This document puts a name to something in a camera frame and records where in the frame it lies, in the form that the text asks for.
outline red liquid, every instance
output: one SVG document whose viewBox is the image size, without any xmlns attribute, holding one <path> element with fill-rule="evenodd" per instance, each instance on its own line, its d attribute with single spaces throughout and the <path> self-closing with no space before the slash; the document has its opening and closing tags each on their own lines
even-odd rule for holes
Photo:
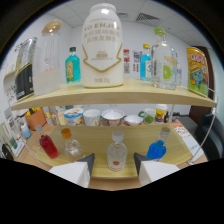
<svg viewBox="0 0 224 224">
<path fill-rule="evenodd" d="M 40 137 L 40 145 L 50 158 L 57 157 L 58 150 L 48 135 L 42 135 Z"/>
</svg>

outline ceiling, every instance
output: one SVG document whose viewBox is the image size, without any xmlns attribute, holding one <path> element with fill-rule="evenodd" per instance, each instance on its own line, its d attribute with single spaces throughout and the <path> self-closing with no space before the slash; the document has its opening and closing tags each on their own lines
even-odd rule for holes
<svg viewBox="0 0 224 224">
<path fill-rule="evenodd" d="M 176 11 L 151 0 L 72 0 L 50 11 L 70 26 L 83 25 L 89 15 L 90 8 L 95 4 L 110 3 L 116 7 L 117 13 L 127 13 L 127 18 L 120 17 L 121 21 L 143 23 L 153 27 L 162 27 L 166 32 L 193 46 L 212 48 L 204 36 L 188 20 Z M 157 19 L 137 21 L 140 13 Z"/>
</svg>

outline box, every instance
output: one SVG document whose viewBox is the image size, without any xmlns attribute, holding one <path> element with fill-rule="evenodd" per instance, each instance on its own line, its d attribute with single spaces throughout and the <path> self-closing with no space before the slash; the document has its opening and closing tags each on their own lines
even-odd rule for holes
<svg viewBox="0 0 224 224">
<path fill-rule="evenodd" d="M 34 113 L 30 116 L 25 115 L 25 117 L 26 117 L 26 120 L 27 120 L 27 123 L 28 123 L 30 129 L 33 130 L 33 131 L 36 131 L 35 127 L 38 124 L 40 124 L 43 127 L 47 122 L 47 120 L 44 116 L 43 109 L 37 111 L 36 113 Z"/>
</svg>

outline glass bottle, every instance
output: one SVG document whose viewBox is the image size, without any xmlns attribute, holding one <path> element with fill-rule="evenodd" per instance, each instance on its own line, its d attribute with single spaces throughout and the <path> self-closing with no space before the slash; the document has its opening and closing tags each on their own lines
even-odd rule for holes
<svg viewBox="0 0 224 224">
<path fill-rule="evenodd" d="M 151 54 L 150 45 L 143 44 L 143 54 L 140 62 L 140 78 L 144 81 L 151 81 Z"/>
<path fill-rule="evenodd" d="M 162 157 L 166 153 L 166 141 L 170 134 L 170 129 L 167 127 L 162 127 L 160 135 L 158 136 L 156 142 L 153 142 L 148 149 L 146 157 L 154 161 L 161 161 Z"/>
<path fill-rule="evenodd" d="M 64 128 L 61 131 L 62 137 L 65 139 L 64 152 L 71 162 L 82 159 L 85 155 L 82 151 L 80 143 L 72 138 L 69 128 Z"/>
<path fill-rule="evenodd" d="M 80 60 L 76 56 L 76 47 L 70 48 L 70 56 L 65 61 L 65 72 L 67 83 L 80 82 Z"/>
<path fill-rule="evenodd" d="M 111 143 L 107 149 L 108 167 L 113 171 L 120 171 L 125 167 L 128 150 L 122 143 L 124 132 L 122 130 L 114 130 L 112 132 Z"/>
<path fill-rule="evenodd" d="M 182 76 L 182 69 L 181 69 L 181 65 L 177 60 L 177 86 L 181 86 L 181 76 Z"/>
<path fill-rule="evenodd" d="M 155 28 L 158 42 L 152 47 L 152 76 L 154 87 L 176 89 L 176 52 L 166 42 L 166 33 L 162 28 Z"/>
<path fill-rule="evenodd" d="M 58 150 L 55 147 L 50 136 L 44 134 L 43 128 L 41 125 L 36 126 L 36 131 L 40 135 L 39 143 L 41 147 L 44 149 L 44 151 L 46 152 L 46 154 L 52 159 L 56 158 L 58 156 Z"/>
</svg>

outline red bottle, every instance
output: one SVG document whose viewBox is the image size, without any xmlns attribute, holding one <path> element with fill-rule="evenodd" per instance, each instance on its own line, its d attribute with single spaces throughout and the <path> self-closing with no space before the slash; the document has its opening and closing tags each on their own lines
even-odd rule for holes
<svg viewBox="0 0 224 224">
<path fill-rule="evenodd" d="M 58 150 L 55 147 L 51 138 L 48 135 L 44 134 L 41 125 L 36 126 L 36 131 L 39 132 L 39 134 L 40 134 L 39 142 L 40 142 L 40 145 L 42 146 L 42 148 L 44 149 L 44 151 L 46 152 L 46 154 L 52 159 L 56 158 L 58 156 Z"/>
</svg>

